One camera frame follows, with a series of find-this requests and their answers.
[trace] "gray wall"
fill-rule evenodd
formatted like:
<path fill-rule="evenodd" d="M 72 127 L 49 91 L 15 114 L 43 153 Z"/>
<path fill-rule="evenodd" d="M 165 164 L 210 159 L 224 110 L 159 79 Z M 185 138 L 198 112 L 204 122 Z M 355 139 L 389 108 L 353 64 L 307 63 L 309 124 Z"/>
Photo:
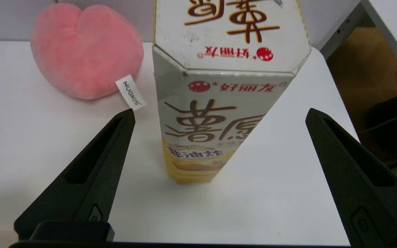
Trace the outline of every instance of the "gray wall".
<path fill-rule="evenodd" d="M 0 0 L 0 40 L 28 40 L 35 16 L 54 0 Z M 105 4 L 123 14 L 144 41 L 152 41 L 153 0 L 59 0 L 81 8 Z M 300 0 L 311 44 L 321 49 L 359 0 Z"/>

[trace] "red logo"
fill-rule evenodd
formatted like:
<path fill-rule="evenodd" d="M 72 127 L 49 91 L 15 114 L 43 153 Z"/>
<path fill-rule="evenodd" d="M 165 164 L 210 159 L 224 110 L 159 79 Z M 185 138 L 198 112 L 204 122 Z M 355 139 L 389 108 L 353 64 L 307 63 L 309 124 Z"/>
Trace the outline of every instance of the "red logo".
<path fill-rule="evenodd" d="M 257 56 L 262 61 L 271 61 L 272 58 L 274 57 L 272 51 L 267 47 L 260 47 L 257 50 Z"/>
<path fill-rule="evenodd" d="M 205 81 L 195 81 L 189 83 L 188 88 L 193 92 L 205 92 L 211 89 L 211 84 Z"/>

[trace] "pink heart plush toy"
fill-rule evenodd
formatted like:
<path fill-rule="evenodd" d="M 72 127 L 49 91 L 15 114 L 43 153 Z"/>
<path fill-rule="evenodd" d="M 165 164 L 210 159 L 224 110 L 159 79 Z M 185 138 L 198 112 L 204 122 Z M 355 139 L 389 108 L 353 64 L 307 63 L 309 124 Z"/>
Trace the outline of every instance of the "pink heart plush toy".
<path fill-rule="evenodd" d="M 78 99 L 114 93 L 115 81 L 135 75 L 143 60 L 133 25 L 103 5 L 85 11 L 67 3 L 47 7 L 38 16 L 30 46 L 46 80 Z"/>

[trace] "yellow label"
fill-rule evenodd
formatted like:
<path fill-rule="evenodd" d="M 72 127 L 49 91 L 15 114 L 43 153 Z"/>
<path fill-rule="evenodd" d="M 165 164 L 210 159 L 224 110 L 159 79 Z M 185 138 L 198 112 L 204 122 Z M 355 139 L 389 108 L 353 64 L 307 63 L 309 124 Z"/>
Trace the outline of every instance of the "yellow label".
<path fill-rule="evenodd" d="M 162 139 L 168 175 L 179 184 L 210 182 L 235 150 L 225 152 L 205 146 L 179 146 Z"/>

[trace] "fabric tag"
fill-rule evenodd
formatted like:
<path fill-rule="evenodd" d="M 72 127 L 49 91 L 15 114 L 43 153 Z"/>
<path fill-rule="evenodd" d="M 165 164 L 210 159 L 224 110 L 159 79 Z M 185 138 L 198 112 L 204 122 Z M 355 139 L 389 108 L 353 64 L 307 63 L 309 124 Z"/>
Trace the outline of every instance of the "fabric tag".
<path fill-rule="evenodd" d="M 131 77 L 131 75 L 117 80 L 116 85 L 119 88 L 120 94 L 122 94 L 126 103 L 133 110 L 138 110 L 139 108 L 146 106 L 146 102 L 139 94 L 139 90 L 137 90 L 136 84 L 134 83 L 133 77 Z"/>

